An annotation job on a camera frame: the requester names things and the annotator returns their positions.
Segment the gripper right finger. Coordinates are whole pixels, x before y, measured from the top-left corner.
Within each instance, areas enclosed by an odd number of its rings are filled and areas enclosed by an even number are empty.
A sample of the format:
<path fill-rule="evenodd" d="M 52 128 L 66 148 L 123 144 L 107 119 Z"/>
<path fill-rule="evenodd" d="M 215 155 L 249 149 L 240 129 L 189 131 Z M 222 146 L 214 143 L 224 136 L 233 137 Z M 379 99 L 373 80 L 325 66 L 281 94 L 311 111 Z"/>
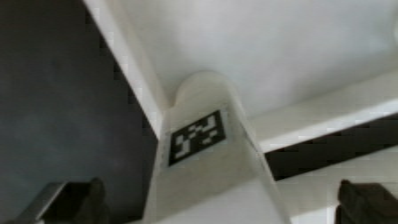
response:
<path fill-rule="evenodd" d="M 398 183 L 341 181 L 334 224 L 398 224 Z"/>

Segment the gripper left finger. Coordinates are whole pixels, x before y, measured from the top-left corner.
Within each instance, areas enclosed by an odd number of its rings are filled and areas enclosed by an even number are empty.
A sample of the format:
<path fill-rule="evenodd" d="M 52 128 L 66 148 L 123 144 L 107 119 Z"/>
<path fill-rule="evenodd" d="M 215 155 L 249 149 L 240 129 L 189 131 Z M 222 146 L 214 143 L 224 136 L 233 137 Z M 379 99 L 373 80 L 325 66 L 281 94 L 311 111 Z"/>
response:
<path fill-rule="evenodd" d="M 111 224 L 105 184 L 50 182 L 11 224 Z"/>

